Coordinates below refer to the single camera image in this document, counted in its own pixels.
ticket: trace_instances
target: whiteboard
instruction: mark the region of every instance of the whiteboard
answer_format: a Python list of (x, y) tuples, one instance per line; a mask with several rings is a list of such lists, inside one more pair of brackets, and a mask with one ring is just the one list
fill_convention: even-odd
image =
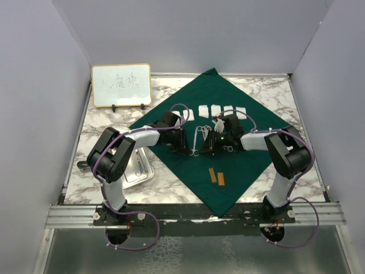
[(151, 104), (149, 64), (96, 65), (91, 76), (96, 107)]

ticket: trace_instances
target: wooden block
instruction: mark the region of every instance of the wooden block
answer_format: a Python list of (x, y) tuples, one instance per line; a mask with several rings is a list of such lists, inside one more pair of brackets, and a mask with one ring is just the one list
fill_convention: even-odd
[(224, 175), (222, 172), (218, 172), (218, 185), (224, 186)]
[(214, 173), (213, 167), (211, 167), (209, 169), (209, 173), (210, 173), (210, 178), (212, 180), (212, 183), (216, 183), (217, 182), (217, 178), (216, 178), (216, 174)]

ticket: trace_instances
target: marble table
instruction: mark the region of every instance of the marble table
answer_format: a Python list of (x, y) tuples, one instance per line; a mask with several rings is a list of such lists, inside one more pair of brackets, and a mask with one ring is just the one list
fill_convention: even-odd
[[(153, 76), (152, 104), (145, 110), (137, 107), (117, 108), (113, 113), (109, 108), (96, 108), (91, 95), (72, 163), (71, 175), (66, 185), (64, 204), (100, 204), (102, 202), (99, 182), (91, 172), (79, 171), (76, 163), (86, 159), (106, 127), (114, 127), (117, 130), (127, 129), (133, 122), (193, 79), (192, 75), (184, 75), (184, 77)], [(305, 135), (287, 76), (228, 76), (226, 79), (283, 120), (298, 128), (302, 136)], [(202, 203), (149, 149), (147, 149), (147, 153), (155, 175), (148, 182), (124, 190), (129, 203)], [(275, 169), (271, 164), (237, 202), (261, 202), (269, 192), (274, 177)], [(315, 168), (300, 178), (292, 193), (292, 198), (296, 196), (302, 196), (314, 202), (325, 200)]]

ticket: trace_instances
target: wall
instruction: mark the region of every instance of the wall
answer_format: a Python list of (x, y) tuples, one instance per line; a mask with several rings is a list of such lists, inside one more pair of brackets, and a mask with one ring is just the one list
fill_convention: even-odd
[(90, 66), (48, 0), (0, 3), (0, 273), (32, 273)]
[(54, 0), (90, 62), (293, 72), (332, 0)]
[(335, 0), (293, 74), (293, 89), (330, 195), (365, 258), (365, 2)]

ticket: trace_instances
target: dark green tablecloth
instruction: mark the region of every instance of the dark green tablecloth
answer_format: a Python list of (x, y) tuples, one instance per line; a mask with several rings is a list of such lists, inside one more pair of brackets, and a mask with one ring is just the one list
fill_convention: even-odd
[[(131, 128), (142, 127), (147, 123), (157, 121), (165, 110), (169, 110), (176, 103), (183, 103), (194, 111), (195, 120), (184, 125), (190, 148), (193, 147), (196, 126), (214, 127), (211, 117), (207, 119), (198, 115), (198, 107), (202, 104), (208, 105), (209, 113), (210, 106), (213, 104), (220, 105), (222, 110), (223, 106), (246, 107), (246, 112), (256, 121), (259, 130), (269, 127), (282, 128), (288, 125), (266, 107), (221, 77), (213, 68), (161, 102), (134, 123)], [(251, 121), (248, 119), (241, 121), (245, 132), (248, 132), (253, 126)], [(203, 142), (200, 133), (197, 149)], [(223, 215), (271, 163), (271, 158), (266, 151), (246, 151), (236, 154), (221, 152), (215, 153), (214, 156), (194, 157), (173, 154), (165, 146), (154, 146), (150, 149), (218, 216)], [(208, 171), (208, 168), (211, 167), (216, 173), (224, 173), (225, 186), (212, 183)]]

